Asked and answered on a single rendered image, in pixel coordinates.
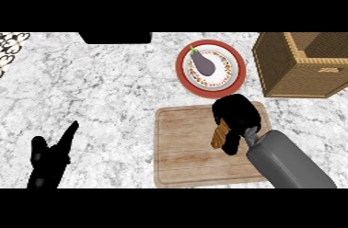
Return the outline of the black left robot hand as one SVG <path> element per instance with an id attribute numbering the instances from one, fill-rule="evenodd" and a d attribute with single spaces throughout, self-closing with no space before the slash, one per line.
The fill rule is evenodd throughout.
<path id="1" fill-rule="evenodd" d="M 27 182 L 27 187 L 30 189 L 58 188 L 65 167 L 71 163 L 70 152 L 77 128 L 79 123 L 74 121 L 64 132 L 58 143 L 52 146 L 48 146 L 42 136 L 33 138 L 30 156 L 33 172 Z"/>

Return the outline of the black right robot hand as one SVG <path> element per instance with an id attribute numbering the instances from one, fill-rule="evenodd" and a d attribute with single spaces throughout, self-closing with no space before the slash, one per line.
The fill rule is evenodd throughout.
<path id="1" fill-rule="evenodd" d="M 218 99 L 212 105 L 212 112 L 216 124 L 224 120 L 230 128 L 222 149 L 228 155 L 234 155 L 239 152 L 240 138 L 245 138 L 248 146 L 256 144 L 256 133 L 261 130 L 259 113 L 242 94 Z"/>

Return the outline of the brown croissant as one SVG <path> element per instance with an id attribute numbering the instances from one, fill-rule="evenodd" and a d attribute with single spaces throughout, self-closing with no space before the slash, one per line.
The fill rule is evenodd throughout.
<path id="1" fill-rule="evenodd" d="M 230 132 L 228 125 L 224 120 L 221 120 L 221 124 L 218 125 L 214 136 L 212 136 L 212 141 L 211 141 L 211 146 L 214 149 L 218 149 L 224 146 L 225 143 L 225 135 Z"/>

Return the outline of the wooden cutting board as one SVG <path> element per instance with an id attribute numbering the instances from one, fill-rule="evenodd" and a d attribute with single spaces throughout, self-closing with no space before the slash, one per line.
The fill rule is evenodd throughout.
<path id="1" fill-rule="evenodd" d="M 212 106 L 160 108 L 156 113 L 154 182 L 159 188 L 194 188 L 265 181 L 246 157 L 227 155 L 211 145 L 215 124 Z"/>

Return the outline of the brown wicker basket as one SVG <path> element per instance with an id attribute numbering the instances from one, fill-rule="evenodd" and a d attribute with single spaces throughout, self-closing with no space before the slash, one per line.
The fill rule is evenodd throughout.
<path id="1" fill-rule="evenodd" d="M 348 87 L 348 32 L 261 32 L 253 55 L 265 97 L 329 98 Z"/>

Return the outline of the red rimmed patterned plate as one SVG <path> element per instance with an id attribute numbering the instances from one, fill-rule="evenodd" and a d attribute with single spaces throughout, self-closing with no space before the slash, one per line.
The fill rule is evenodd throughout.
<path id="1" fill-rule="evenodd" d="M 179 52 L 175 72 L 194 95 L 221 98 L 237 92 L 246 78 L 246 65 L 237 50 L 218 40 L 199 40 Z"/>

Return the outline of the purple eggplant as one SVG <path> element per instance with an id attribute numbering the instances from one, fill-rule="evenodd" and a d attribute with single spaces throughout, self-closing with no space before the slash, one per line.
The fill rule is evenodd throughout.
<path id="1" fill-rule="evenodd" d="M 215 64 L 196 48 L 191 48 L 191 60 L 199 73 L 205 76 L 212 76 L 216 70 Z"/>

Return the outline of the black appliance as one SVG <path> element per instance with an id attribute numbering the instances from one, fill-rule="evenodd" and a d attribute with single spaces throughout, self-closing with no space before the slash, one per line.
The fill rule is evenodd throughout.
<path id="1" fill-rule="evenodd" d="M 88 44 L 147 44 L 151 42 L 151 32 L 80 32 Z"/>

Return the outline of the black and white patterned mat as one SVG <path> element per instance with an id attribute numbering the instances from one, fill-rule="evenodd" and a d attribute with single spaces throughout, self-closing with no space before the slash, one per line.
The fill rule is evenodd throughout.
<path id="1" fill-rule="evenodd" d="M 9 70 L 28 38 L 28 32 L 0 32 L 0 78 Z"/>

